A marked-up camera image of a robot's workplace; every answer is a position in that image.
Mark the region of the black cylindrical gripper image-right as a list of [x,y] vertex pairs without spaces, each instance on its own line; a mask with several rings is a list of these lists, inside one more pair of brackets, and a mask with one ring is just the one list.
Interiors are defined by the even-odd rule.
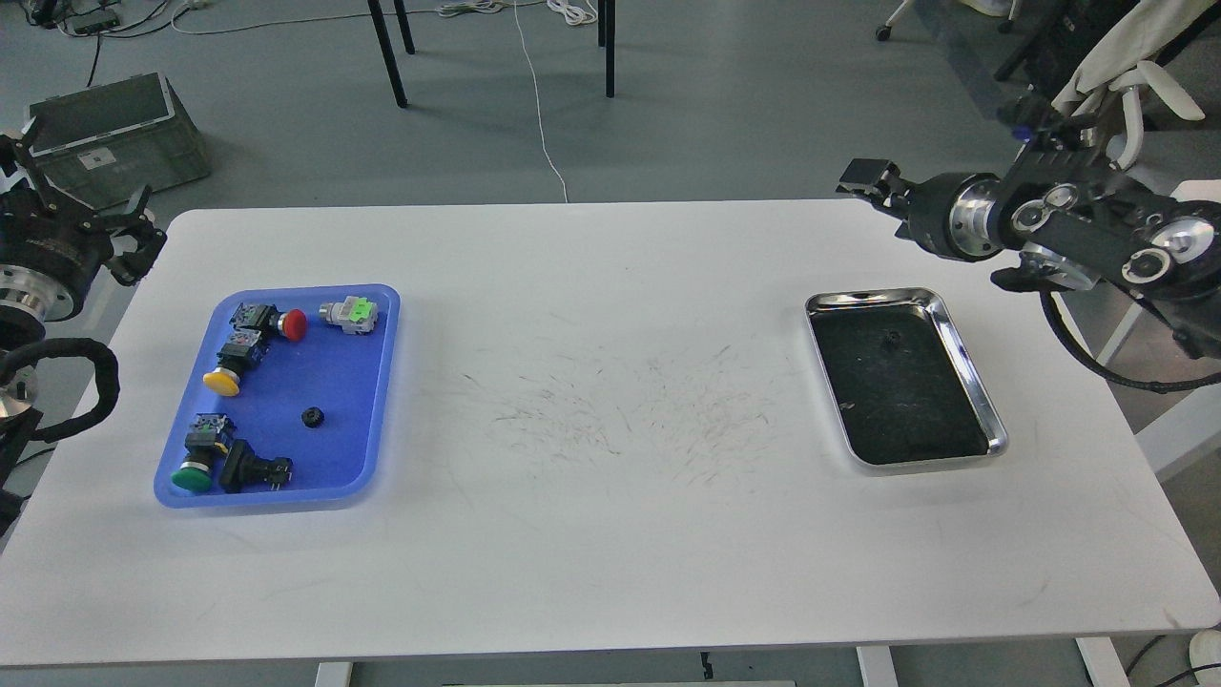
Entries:
[[904,238],[943,260],[978,262],[1002,253],[988,222],[1001,179],[985,173],[945,173],[916,183],[886,159],[852,159],[836,192],[895,218]]

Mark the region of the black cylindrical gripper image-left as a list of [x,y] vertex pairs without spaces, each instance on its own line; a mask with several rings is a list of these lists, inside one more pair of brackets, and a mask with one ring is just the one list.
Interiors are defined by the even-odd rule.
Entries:
[[1,135],[1,304],[44,325],[78,316],[103,266],[118,286],[139,283],[167,236],[148,210],[149,184],[136,187],[121,214],[95,215],[83,229],[87,205],[35,165],[40,131],[31,120]]

